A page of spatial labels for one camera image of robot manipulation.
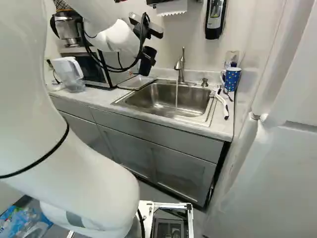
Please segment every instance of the blue polka dot mug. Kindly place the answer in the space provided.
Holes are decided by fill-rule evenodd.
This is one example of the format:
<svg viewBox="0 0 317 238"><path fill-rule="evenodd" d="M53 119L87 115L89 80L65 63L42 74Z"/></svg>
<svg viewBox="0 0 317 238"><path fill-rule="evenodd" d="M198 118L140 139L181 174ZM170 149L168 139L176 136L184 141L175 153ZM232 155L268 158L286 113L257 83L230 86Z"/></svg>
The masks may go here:
<svg viewBox="0 0 317 238"><path fill-rule="evenodd" d="M241 68L229 67L226 70L220 72L220 79L222 82L224 82L224 87L229 92L236 90L239 83L241 70Z"/></svg>

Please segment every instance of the sink basin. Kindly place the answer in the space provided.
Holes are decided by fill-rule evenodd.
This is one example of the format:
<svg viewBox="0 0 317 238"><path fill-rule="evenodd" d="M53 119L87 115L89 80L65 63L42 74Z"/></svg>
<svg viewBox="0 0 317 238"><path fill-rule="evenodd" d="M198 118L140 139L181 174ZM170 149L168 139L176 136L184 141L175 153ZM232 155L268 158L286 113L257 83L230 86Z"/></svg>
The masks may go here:
<svg viewBox="0 0 317 238"><path fill-rule="evenodd" d="M113 105L121 105L157 116L202 124L208 121L213 104L210 93L210 88L178 85L176 107L176 83L159 79L140 91L125 95L115 101Z"/></svg>

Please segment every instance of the countertop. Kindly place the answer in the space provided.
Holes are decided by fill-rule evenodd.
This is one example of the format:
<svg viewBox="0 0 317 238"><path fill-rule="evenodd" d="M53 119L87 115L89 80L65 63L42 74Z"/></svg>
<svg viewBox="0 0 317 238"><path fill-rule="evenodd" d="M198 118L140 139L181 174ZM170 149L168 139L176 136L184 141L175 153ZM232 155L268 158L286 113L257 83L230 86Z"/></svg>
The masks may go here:
<svg viewBox="0 0 317 238"><path fill-rule="evenodd" d="M67 90L60 90L56 92L49 92L51 96L63 98L74 101L92 108L117 113L120 115L141 119L148 122L168 126L171 128L203 135L210 138L215 138L223 141L232 141L233 126L234 126L234 103L231 102L227 95L221 92L221 96L227 101L230 117L228 120L224 119L223 107L220 102L216 103L215 112L209 127L195 125L176 119L165 118L152 114L139 112L133 109L122 106L111 105L112 102L128 94L129 90L114 88L114 89L97 89L86 87L86 90L81 93L69 93ZM231 98L234 98L234 92L229 93Z"/></svg>

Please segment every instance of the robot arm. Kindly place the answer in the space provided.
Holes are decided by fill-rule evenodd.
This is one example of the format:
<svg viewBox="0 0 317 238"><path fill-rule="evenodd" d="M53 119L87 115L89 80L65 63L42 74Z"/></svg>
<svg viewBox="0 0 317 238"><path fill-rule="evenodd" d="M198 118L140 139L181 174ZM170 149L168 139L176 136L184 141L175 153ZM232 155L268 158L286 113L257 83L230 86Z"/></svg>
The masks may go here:
<svg viewBox="0 0 317 238"><path fill-rule="evenodd" d="M161 39L161 27L151 23L145 13L142 17L130 13L130 23L135 25L132 31L125 21L119 19L127 17L128 13L121 12L121 3L114 0L67 0L67 3L83 17L83 38L104 52L128 52L135 58L131 67L141 60L139 73L149 75L151 67L156 63L157 51L150 47L143 48L143 44L152 35Z"/></svg>
<svg viewBox="0 0 317 238"><path fill-rule="evenodd" d="M107 7L114 7L111 2L69 3L87 18L89 34L110 27L111 35L117 23L117 10ZM6 9L0 15L0 180L46 204L43 210L58 225L90 237L123 238L138 210L138 182L124 167L84 144L47 95L42 4L0 2ZM118 38L107 36L113 42Z"/></svg>
<svg viewBox="0 0 317 238"><path fill-rule="evenodd" d="M137 56L140 40L121 20L120 3L114 0L67 0L83 18L87 40L104 52L127 51Z"/></svg>

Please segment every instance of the coffee maker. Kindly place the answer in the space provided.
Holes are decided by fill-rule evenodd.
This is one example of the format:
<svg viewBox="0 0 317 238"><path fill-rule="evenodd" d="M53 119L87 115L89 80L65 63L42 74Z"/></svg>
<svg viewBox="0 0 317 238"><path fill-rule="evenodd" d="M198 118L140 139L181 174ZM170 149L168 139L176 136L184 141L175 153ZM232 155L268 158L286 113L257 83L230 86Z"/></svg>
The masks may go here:
<svg viewBox="0 0 317 238"><path fill-rule="evenodd" d="M65 47L83 46L80 23L82 17L72 9L59 11L52 15L50 24L54 33Z"/></svg>

